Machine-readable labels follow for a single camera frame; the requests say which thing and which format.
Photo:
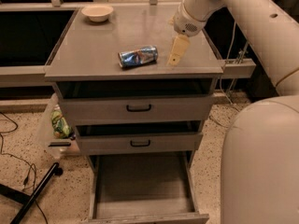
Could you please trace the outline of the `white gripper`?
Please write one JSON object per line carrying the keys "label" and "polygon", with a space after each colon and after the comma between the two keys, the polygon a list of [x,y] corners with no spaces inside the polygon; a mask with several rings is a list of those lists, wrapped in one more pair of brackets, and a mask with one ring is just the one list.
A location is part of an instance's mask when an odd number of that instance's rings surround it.
{"label": "white gripper", "polygon": [[178,10],[168,23],[174,26],[174,30],[180,34],[173,39],[172,48],[169,53],[167,63],[172,66],[179,64],[190,45],[191,36],[196,36],[205,27],[205,21],[194,19],[185,9],[183,3],[180,3]]}

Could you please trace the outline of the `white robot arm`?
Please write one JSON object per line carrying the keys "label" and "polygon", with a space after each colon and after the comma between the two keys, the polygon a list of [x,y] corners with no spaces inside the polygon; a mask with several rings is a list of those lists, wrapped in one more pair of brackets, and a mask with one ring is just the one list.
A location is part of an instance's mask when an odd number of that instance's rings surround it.
{"label": "white robot arm", "polygon": [[299,23],[271,0],[183,0],[169,63],[184,56],[194,26],[228,7],[277,96],[240,111],[221,154],[221,224],[299,224]]}

